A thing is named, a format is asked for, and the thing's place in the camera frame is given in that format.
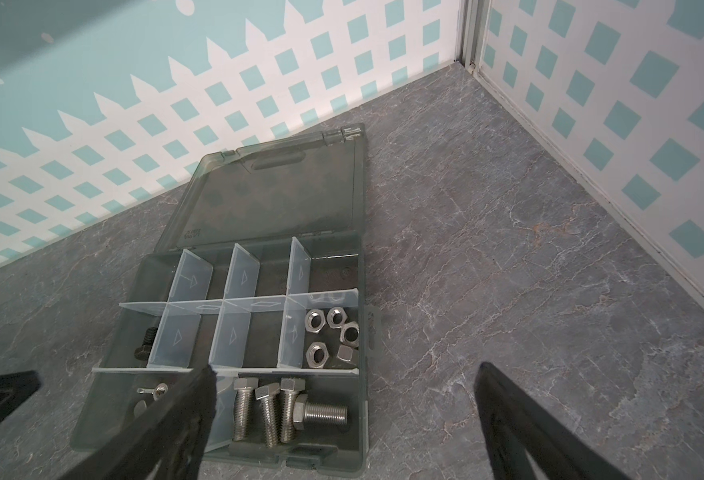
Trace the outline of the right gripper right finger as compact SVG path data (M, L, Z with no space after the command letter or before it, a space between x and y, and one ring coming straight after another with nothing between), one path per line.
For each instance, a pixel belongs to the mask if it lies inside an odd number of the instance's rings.
M496 479L534 479L535 462L549 479L625 479L508 376L483 362L474 397Z

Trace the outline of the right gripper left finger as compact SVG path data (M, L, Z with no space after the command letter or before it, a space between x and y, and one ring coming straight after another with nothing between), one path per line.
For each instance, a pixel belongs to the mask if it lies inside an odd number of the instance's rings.
M216 415L216 373L185 374L125 431L65 479L196 479Z

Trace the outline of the black screw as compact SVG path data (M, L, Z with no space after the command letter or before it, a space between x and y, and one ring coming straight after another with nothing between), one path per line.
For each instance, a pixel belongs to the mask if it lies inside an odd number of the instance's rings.
M142 344L134 351L134 357L137 360L141 362L147 362L149 360L158 330L158 327L150 327L145 331Z

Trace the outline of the silver bolts cluster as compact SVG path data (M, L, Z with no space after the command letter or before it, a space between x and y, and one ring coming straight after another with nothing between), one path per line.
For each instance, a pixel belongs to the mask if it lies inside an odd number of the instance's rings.
M323 404L309 400L307 380L285 377L279 382L262 384L256 377L237 377L233 382L233 441L249 435L251 412L258 403L263 416L264 440L268 448L289 444L308 424L346 426L349 409L345 405Z

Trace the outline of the silver nut pair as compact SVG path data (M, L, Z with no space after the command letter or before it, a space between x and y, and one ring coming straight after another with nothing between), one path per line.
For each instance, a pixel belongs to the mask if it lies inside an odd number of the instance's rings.
M358 308L310 309L304 318L303 368L354 369L358 367L362 323Z

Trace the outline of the grey compartment organizer box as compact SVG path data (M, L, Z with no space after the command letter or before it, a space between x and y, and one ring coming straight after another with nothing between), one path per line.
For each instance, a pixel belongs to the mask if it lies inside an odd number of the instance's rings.
M366 128L361 123L205 155L153 253L145 256L74 429L93 452L192 370L217 376L209 461L355 477L369 451L365 301ZM303 368L310 309L358 308L354 369ZM158 327L147 362L134 357ZM237 377L307 380L309 400L345 405L346 426L308 424L268 448L258 403L233 441Z

